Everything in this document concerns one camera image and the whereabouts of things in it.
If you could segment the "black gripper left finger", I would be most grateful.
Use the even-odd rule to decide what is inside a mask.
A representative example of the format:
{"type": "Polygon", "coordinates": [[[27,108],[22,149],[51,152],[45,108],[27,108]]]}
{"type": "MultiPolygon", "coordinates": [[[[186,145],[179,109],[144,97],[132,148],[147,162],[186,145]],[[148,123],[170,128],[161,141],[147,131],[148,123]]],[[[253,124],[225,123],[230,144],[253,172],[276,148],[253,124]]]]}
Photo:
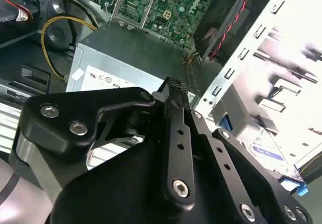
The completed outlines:
{"type": "Polygon", "coordinates": [[[87,171],[94,151],[108,144],[157,146],[165,198],[194,201],[190,112],[185,91],[167,78],[157,92],[140,87],[30,97],[18,124],[16,153],[55,202],[66,185],[87,171]]]}

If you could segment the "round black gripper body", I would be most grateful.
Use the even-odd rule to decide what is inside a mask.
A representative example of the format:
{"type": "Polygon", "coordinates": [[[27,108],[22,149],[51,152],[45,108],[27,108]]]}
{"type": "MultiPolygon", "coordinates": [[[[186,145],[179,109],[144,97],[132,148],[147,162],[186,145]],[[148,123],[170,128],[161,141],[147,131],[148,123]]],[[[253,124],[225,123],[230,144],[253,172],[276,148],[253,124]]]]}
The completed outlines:
{"type": "Polygon", "coordinates": [[[195,205],[177,209],[162,193],[163,148],[141,143],[72,180],[51,223],[241,223],[211,164],[193,156],[195,205]]]}

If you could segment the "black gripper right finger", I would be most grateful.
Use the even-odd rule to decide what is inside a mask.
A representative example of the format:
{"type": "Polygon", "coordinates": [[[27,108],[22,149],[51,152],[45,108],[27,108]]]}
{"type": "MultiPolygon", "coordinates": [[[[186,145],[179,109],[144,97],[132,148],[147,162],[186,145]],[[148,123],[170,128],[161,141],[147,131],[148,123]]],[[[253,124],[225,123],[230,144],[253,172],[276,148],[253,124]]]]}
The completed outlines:
{"type": "Polygon", "coordinates": [[[312,223],[305,208],[224,129],[211,132],[186,111],[192,149],[200,157],[196,187],[215,223],[312,223]]]}

